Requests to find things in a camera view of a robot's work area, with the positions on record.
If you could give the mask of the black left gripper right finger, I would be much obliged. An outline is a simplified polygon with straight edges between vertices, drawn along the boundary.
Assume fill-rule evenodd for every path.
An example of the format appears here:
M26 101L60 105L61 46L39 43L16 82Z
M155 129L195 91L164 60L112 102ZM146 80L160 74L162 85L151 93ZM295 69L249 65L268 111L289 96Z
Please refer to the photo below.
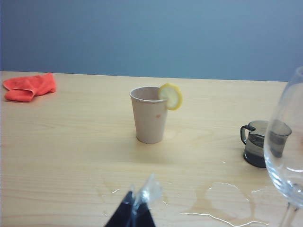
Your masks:
M162 196L162 187L151 174L135 197L135 226L155 227L156 224L150 212L149 205Z

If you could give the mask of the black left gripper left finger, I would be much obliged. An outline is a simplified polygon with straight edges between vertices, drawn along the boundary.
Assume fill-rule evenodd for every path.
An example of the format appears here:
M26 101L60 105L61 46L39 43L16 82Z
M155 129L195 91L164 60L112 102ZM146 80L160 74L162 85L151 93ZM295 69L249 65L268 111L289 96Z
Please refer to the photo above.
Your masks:
M105 224L105 227L130 227L133 204L134 191L133 189L130 189L121 200L109 221Z

